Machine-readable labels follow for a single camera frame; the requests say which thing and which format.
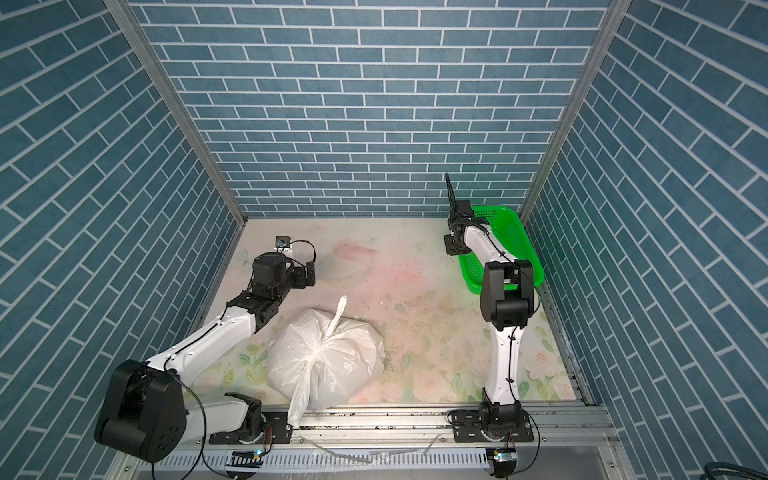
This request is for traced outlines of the green plastic basket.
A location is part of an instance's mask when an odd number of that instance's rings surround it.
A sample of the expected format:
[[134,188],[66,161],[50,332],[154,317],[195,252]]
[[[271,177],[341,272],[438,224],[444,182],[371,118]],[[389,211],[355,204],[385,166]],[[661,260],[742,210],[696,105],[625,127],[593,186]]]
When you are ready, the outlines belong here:
[[[533,282],[539,288],[545,280],[545,272],[538,255],[517,213],[505,206],[473,206],[477,217],[485,218],[486,227],[495,236],[494,243],[506,252],[506,256],[528,260],[533,267]],[[475,295],[481,293],[484,274],[484,261],[474,252],[460,255],[459,264],[462,276],[469,291]]]

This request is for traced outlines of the white plastic bag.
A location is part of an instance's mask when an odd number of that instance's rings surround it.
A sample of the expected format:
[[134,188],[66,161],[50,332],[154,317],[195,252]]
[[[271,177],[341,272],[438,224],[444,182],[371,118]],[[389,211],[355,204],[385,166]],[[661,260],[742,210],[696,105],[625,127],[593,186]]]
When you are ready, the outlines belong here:
[[268,381],[289,399],[292,429],[305,413],[347,401],[384,371],[383,337],[370,324],[346,318],[347,303],[342,296],[333,314],[302,311],[268,345]]

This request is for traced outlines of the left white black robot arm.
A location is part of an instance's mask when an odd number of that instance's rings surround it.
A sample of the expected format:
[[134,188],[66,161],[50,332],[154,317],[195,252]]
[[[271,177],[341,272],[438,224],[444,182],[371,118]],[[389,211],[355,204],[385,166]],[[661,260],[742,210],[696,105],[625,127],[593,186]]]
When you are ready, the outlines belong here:
[[315,283],[314,261],[302,263],[280,251],[257,256],[245,289],[209,325],[146,360],[116,367],[95,424],[96,442],[157,463],[192,439],[264,441],[267,423],[259,399],[236,392],[209,404],[198,396],[187,404],[185,398],[206,369],[277,315],[291,291]]

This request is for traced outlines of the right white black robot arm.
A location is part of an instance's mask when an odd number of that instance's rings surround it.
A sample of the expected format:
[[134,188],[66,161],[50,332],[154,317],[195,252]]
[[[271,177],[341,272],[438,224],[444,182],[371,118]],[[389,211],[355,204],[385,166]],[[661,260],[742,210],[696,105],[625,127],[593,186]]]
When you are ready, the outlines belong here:
[[533,265],[510,253],[489,221],[476,215],[468,200],[456,198],[450,176],[445,174],[444,179],[449,201],[446,253],[472,253],[483,267],[480,312],[491,332],[492,354],[479,415],[484,429],[518,424],[523,421],[519,353],[524,329],[536,310]]

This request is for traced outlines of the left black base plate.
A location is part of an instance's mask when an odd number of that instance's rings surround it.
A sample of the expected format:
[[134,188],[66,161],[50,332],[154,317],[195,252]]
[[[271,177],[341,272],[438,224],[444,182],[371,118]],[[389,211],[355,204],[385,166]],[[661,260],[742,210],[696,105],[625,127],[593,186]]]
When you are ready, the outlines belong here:
[[208,437],[211,445],[289,444],[293,429],[288,424],[286,411],[262,411],[248,414],[243,424],[232,431],[213,433]]

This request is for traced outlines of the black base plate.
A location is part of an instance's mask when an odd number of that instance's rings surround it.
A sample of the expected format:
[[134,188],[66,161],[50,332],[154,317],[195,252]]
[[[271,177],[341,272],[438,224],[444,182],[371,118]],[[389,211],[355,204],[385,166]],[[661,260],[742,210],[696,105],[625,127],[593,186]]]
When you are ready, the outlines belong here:
[[518,443],[532,442],[534,432],[528,416],[519,408],[506,406],[494,409],[455,409],[446,415],[456,443]]
[[208,437],[211,445],[289,444],[293,429],[288,424],[286,411],[262,411],[248,414],[243,424],[232,431],[213,433]]

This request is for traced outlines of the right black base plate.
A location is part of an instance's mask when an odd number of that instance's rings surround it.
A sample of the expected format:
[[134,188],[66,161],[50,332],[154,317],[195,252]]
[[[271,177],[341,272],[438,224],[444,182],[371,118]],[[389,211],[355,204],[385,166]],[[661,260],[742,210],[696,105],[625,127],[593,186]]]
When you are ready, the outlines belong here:
[[455,409],[446,415],[456,443],[518,443],[532,442],[534,432],[528,416],[519,408],[506,406],[494,409]]

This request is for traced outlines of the aluminium front rail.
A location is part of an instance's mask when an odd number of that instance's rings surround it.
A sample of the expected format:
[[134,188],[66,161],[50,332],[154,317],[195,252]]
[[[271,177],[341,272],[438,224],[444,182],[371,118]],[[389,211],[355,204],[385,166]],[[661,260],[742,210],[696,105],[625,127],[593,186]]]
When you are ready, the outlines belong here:
[[197,461],[213,450],[251,450],[256,458],[275,448],[322,450],[365,449],[397,450],[474,447],[486,450],[488,469],[355,470],[310,473],[217,472],[207,466],[204,472],[157,473],[155,464],[121,454],[110,467],[109,479],[320,479],[425,477],[436,472],[443,478],[492,479],[631,479],[629,460],[620,444],[607,411],[580,403],[539,403],[528,405],[524,413],[532,423],[532,442],[456,443],[447,413],[468,409],[467,405],[390,405],[334,408],[306,415],[293,429],[289,444],[209,445],[198,440],[180,444],[177,451],[192,451]]

